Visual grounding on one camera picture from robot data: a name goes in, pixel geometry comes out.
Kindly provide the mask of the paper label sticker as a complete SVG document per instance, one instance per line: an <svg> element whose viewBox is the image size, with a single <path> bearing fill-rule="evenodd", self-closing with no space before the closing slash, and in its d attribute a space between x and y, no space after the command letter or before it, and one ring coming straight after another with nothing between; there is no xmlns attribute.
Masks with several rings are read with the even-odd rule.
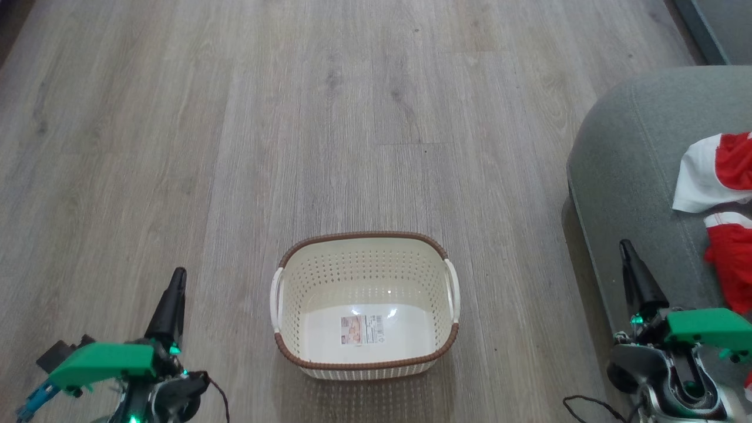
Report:
<svg viewBox="0 0 752 423"><path fill-rule="evenodd" d="M386 342L383 315L350 315L340 318L341 345L371 345Z"/></svg>

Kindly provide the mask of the grey fabric sofa seat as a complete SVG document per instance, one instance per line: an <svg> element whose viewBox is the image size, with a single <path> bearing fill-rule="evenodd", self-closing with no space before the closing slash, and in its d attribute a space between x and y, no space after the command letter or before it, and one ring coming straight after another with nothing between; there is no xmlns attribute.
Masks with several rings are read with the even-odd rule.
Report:
<svg viewBox="0 0 752 423"><path fill-rule="evenodd" d="M752 130L752 65L663 69L615 86L581 123L567 163L572 204L609 322L629 328L619 243L629 239L673 306L726 306L703 214L672 209L680 158Z"/></svg>

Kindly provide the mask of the white and red garment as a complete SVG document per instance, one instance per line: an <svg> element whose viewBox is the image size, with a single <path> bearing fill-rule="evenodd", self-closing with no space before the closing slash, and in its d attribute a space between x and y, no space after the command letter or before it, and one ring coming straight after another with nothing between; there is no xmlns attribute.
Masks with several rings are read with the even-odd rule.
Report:
<svg viewBox="0 0 752 423"><path fill-rule="evenodd" d="M672 209L700 213L752 201L752 132L719 133L688 147L680 160Z"/></svg>

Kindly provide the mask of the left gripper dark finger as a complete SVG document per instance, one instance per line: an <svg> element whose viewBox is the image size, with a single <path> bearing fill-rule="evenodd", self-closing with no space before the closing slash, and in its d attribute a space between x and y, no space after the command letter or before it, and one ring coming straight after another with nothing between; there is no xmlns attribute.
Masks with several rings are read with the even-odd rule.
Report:
<svg viewBox="0 0 752 423"><path fill-rule="evenodd" d="M183 267L174 269L145 332L145 338L161 343L169 353L179 353L183 339L186 307L186 276Z"/></svg>

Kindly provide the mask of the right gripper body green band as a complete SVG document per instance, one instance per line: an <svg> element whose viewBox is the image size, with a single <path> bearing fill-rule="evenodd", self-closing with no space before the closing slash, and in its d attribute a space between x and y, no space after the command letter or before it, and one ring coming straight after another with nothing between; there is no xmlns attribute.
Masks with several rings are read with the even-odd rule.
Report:
<svg viewBox="0 0 752 423"><path fill-rule="evenodd" d="M752 323L727 308L643 307L630 324L631 335L613 346L616 363L691 359L701 346L726 351L736 361L752 358Z"/></svg>

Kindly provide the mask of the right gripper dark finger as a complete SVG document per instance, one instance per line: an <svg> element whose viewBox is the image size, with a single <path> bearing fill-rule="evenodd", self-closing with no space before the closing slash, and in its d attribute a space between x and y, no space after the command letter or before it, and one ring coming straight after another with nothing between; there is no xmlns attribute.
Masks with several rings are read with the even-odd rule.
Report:
<svg viewBox="0 0 752 423"><path fill-rule="evenodd" d="M651 321L660 310L669 307L669 301L629 239L621 239L619 251L629 316Z"/></svg>

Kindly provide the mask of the red garment with white band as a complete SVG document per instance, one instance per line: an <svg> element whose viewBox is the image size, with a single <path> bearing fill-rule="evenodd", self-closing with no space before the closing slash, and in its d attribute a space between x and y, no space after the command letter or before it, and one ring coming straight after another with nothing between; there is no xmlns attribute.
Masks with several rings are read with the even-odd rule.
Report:
<svg viewBox="0 0 752 423"><path fill-rule="evenodd" d="M752 219L720 212L704 219L710 244L704 259L711 263L723 298L739 315L752 311Z"/></svg>

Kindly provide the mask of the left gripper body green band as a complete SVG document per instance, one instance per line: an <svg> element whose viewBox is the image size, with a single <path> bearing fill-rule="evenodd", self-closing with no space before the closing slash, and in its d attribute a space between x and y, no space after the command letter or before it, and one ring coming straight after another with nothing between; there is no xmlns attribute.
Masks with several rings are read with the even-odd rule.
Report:
<svg viewBox="0 0 752 423"><path fill-rule="evenodd" d="M62 390L73 390L108 380L155 384L183 373L170 347L153 340L94 342L75 349L49 373L49 380Z"/></svg>

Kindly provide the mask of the cream laundry basket brown rim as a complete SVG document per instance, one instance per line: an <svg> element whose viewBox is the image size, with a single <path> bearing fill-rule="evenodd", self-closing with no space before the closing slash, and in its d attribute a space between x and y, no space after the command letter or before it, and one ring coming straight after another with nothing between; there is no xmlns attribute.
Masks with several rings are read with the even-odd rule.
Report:
<svg viewBox="0 0 752 423"><path fill-rule="evenodd" d="M454 344L461 318L457 271L434 239L354 232L304 239L279 262L270 321L287 361L319 380L410 377ZM340 318L383 315L381 344L341 345Z"/></svg>

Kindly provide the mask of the dark grey furniture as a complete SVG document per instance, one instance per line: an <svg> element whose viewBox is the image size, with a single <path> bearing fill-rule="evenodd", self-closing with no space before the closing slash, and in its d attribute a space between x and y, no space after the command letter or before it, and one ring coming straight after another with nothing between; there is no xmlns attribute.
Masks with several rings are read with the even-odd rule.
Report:
<svg viewBox="0 0 752 423"><path fill-rule="evenodd" d="M709 65L752 65L752 0L670 0Z"/></svg>

